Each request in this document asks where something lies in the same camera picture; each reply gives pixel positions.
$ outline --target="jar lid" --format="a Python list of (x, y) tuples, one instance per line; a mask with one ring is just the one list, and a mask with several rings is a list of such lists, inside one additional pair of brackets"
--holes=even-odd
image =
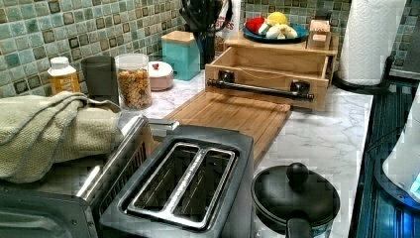
[(172, 66), (163, 61), (149, 62), (149, 77), (164, 77), (172, 73)]
[(51, 59), (52, 69), (62, 69), (69, 66), (68, 58), (57, 57)]
[(118, 69), (139, 69), (148, 65), (149, 57), (143, 54), (123, 54), (115, 57), (115, 66)]

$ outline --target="wooden bread box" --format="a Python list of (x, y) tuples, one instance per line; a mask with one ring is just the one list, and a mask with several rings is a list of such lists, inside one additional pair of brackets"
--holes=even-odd
[[(206, 64), (205, 90), (323, 110), (335, 67), (338, 42), (338, 36), (334, 35), (328, 51), (309, 50), (306, 49), (306, 42), (257, 43), (246, 39), (240, 31), (225, 42), (225, 50), (217, 59)], [(301, 90), (298, 96), (294, 93), (292, 96), (282, 97), (272, 93), (279, 90), (295, 91), (296, 88), (302, 89), (302, 85), (309, 87), (304, 95), (301, 95)], [(262, 88), (263, 91), (255, 92), (255, 88)]]

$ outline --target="countertop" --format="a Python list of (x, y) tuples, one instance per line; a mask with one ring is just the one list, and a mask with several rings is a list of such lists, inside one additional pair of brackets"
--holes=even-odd
[[(142, 111), (149, 118), (163, 118), (204, 89), (204, 71), (190, 81), (175, 80), (171, 89), (153, 92), (153, 104)], [(294, 109), (272, 142), (255, 175), (273, 166), (303, 163), (324, 176), (341, 198), (339, 214), (334, 219), (330, 237), (348, 237), (372, 96), (347, 92), (331, 86), (325, 111)], [(277, 235), (255, 218), (255, 237)]]

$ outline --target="drawer handle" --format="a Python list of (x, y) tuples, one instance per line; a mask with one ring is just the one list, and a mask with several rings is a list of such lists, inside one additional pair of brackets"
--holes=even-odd
[(235, 83), (235, 75), (231, 71), (219, 71), (219, 79), (209, 79), (207, 85), (221, 89), (236, 89), (263, 95), (287, 97), (299, 101), (313, 101), (315, 98), (314, 94), (309, 93), (310, 84), (306, 81), (292, 81), (290, 91), (286, 91)]

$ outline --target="cutting board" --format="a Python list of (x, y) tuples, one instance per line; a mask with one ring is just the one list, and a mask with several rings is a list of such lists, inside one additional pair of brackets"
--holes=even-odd
[(254, 161), (257, 163), (284, 125), (290, 106), (249, 98), (202, 91), (165, 119), (181, 125), (230, 129), (254, 138)]

